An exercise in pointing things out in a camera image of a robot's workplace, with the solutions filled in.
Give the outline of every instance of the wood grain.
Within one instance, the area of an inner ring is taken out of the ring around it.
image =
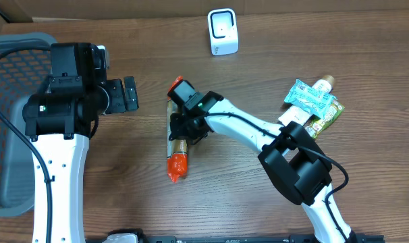
[[[333,75],[346,111],[317,140],[350,174],[338,193],[356,232],[409,242],[409,10],[239,16],[240,49],[212,57],[206,18],[8,24],[111,52],[109,78],[136,77],[140,108],[102,117],[84,174],[87,237],[121,227],[148,235],[287,236],[313,232],[272,187],[256,155],[211,134],[190,150],[188,177],[165,168],[166,92],[183,75],[275,121],[296,78]],[[332,171],[336,184],[342,175]],[[0,219],[0,242],[29,242],[32,212]]]

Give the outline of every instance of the beige bottle cap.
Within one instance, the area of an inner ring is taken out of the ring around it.
[[[334,77],[330,75],[324,75],[321,79],[326,80],[332,86],[332,88],[335,88],[336,80]]]

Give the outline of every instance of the basket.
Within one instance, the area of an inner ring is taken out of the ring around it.
[[[0,36],[0,53],[16,47],[49,47],[44,33]],[[50,53],[20,51],[0,60],[0,110],[22,133],[22,109],[50,74]],[[20,215],[34,206],[34,169],[29,148],[0,120],[0,217]]]

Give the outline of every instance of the wooden table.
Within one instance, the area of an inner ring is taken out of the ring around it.
[[[86,237],[122,227],[148,235],[311,234],[304,211],[270,183],[256,155],[211,134],[190,151],[188,177],[166,175],[166,92],[184,75],[259,118],[276,121],[290,87],[335,76],[346,106],[319,136],[350,174],[336,194],[352,229],[409,242],[409,11],[238,16],[239,52],[213,57],[206,17],[6,24],[111,54],[109,78],[135,76],[140,108],[102,117],[84,173]],[[342,181],[334,169],[335,184]],[[0,242],[30,242],[33,214],[0,219]]]

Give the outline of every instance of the blue packet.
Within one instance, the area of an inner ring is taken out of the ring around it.
[[[332,94],[316,90],[302,81],[296,80],[295,85],[290,89],[284,102],[295,105],[308,113],[324,119],[334,98]]]

